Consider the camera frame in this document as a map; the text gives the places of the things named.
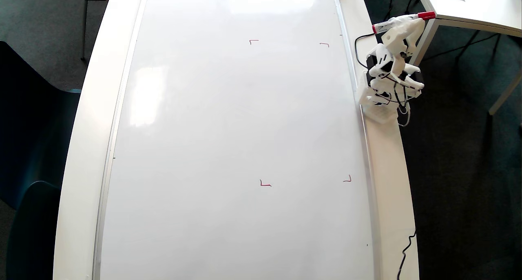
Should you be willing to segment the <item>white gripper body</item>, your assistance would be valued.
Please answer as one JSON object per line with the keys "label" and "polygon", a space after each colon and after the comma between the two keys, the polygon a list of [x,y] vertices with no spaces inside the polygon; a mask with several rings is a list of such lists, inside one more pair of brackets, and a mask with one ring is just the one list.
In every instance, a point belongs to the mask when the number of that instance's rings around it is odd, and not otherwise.
{"label": "white gripper body", "polygon": [[408,55],[407,38],[409,36],[409,25],[401,25],[392,27],[384,33],[382,41],[384,46],[392,55],[400,55],[402,53]]}

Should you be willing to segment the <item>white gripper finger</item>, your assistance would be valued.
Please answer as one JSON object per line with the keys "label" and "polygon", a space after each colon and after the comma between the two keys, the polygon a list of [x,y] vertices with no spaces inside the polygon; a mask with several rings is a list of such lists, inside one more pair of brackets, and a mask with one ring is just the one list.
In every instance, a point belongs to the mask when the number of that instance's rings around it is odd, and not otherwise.
{"label": "white gripper finger", "polygon": [[416,50],[416,44],[425,30],[425,24],[405,24],[402,26],[403,56],[412,56]]}
{"label": "white gripper finger", "polygon": [[423,31],[425,29],[425,20],[423,18],[401,18],[398,21],[399,31]]}

